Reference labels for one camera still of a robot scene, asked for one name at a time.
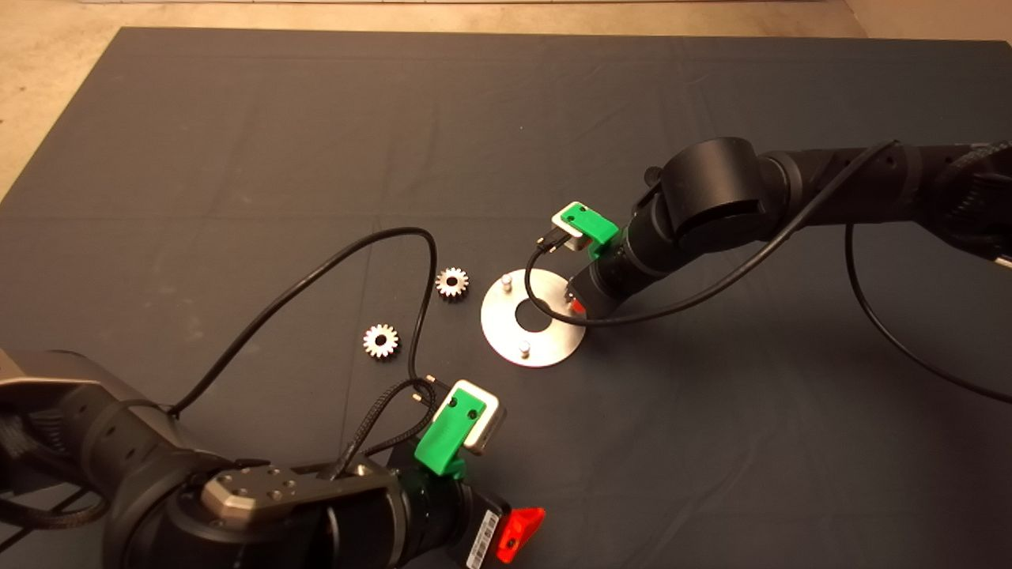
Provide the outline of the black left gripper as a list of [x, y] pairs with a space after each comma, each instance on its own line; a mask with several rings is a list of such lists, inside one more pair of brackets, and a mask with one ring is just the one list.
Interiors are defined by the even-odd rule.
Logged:
[[420, 555], [442, 550], [456, 567], [491, 568], [495, 548], [501, 563], [513, 563], [545, 521], [546, 509], [511, 511], [492, 492], [434, 474], [414, 457], [417, 446], [417, 440], [410, 439], [395, 446], [387, 458], [387, 468], [398, 471], [405, 507], [405, 539], [395, 566], [405, 567]]

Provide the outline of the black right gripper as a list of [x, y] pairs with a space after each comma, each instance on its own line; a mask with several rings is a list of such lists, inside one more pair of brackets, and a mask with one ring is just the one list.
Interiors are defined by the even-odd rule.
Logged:
[[568, 309], [588, 319], [607, 319], [628, 301], [630, 266], [625, 257], [602, 257], [568, 281]]

